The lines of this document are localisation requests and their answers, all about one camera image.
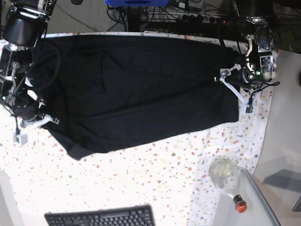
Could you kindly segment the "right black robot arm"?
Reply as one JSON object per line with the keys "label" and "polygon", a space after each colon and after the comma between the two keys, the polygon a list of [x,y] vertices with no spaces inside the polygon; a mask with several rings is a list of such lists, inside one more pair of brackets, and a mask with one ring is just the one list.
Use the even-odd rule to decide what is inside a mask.
{"label": "right black robot arm", "polygon": [[[55,0],[13,0],[12,9],[4,28],[3,38],[8,42],[0,57],[0,104],[10,113],[32,124],[51,117],[40,110],[42,98],[34,100],[28,91],[41,91],[57,78],[61,68],[61,52],[58,46],[46,39],[48,22],[52,16]],[[56,52],[57,65],[54,74],[45,84],[30,87],[25,79],[34,67],[32,50],[37,41],[51,45]]]}

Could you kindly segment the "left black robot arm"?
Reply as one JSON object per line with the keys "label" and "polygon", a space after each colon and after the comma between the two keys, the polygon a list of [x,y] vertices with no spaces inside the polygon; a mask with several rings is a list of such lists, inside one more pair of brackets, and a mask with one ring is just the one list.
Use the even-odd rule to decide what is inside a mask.
{"label": "left black robot arm", "polygon": [[246,40],[247,51],[236,58],[238,69],[226,70],[221,78],[226,84],[249,90],[276,86],[276,65],[272,53],[273,34],[269,25],[272,3],[269,0],[231,0],[229,19],[236,34]]}

